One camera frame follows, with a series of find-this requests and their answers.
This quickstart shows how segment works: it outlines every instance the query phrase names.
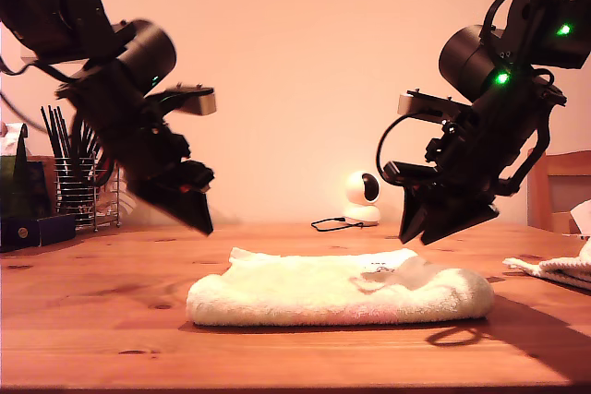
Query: green led light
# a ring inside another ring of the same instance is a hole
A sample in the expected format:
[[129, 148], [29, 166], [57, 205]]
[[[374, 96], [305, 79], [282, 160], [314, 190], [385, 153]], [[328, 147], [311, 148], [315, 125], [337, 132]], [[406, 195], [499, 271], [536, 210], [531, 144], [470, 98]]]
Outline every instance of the green led light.
[[572, 28], [570, 25], [568, 24], [564, 24], [561, 26], [561, 28], [558, 30], [558, 32], [556, 33], [559, 36], [568, 36], [572, 31]]
[[509, 74], [507, 73], [500, 73], [497, 78], [495, 78], [495, 82], [498, 85], [504, 85], [505, 83], [507, 83], [509, 81]]

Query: pen holder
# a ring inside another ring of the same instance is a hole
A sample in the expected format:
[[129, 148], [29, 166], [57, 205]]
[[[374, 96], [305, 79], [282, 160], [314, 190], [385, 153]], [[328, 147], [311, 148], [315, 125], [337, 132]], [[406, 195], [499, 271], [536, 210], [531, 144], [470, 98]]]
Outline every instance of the pen holder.
[[[80, 165], [82, 175], [75, 172], [74, 162]], [[96, 157], [55, 158], [55, 210], [57, 214], [74, 214], [77, 230], [91, 227], [97, 232], [102, 225], [121, 226], [119, 165], [106, 185], [93, 185], [104, 173], [106, 169], [98, 165]]]

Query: white towel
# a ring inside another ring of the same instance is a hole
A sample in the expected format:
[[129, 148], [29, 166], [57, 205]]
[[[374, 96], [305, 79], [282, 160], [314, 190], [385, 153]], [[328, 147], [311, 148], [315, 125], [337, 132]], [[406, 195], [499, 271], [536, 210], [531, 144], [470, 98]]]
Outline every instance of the white towel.
[[511, 269], [520, 269], [530, 276], [591, 290], [591, 240], [583, 246], [578, 257], [552, 258], [537, 265], [510, 257], [502, 263]]
[[494, 292], [478, 274], [401, 249], [361, 256], [269, 256], [234, 248], [231, 267], [197, 281], [198, 325], [362, 325], [478, 318]]

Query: white security camera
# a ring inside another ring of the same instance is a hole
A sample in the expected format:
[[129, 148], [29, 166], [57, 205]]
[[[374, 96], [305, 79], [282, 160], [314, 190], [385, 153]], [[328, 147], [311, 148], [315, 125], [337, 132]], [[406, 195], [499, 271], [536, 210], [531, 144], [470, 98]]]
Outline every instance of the white security camera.
[[363, 223], [373, 226], [380, 222], [380, 210], [374, 203], [380, 198], [380, 182], [370, 173], [357, 171], [347, 178], [345, 184], [349, 204], [344, 207], [343, 215], [346, 223], [351, 225]]

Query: wooden chair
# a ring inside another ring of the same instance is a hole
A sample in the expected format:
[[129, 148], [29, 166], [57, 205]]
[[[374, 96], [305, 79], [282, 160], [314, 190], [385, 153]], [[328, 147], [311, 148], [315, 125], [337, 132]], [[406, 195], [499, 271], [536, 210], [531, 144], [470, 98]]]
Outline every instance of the wooden chair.
[[[555, 233], [579, 233], [570, 210], [591, 199], [591, 177], [581, 180], [585, 176], [591, 176], [591, 151], [544, 154], [527, 176], [527, 224]], [[553, 192], [552, 179], [571, 188], [568, 203], [557, 205], [561, 193]]]

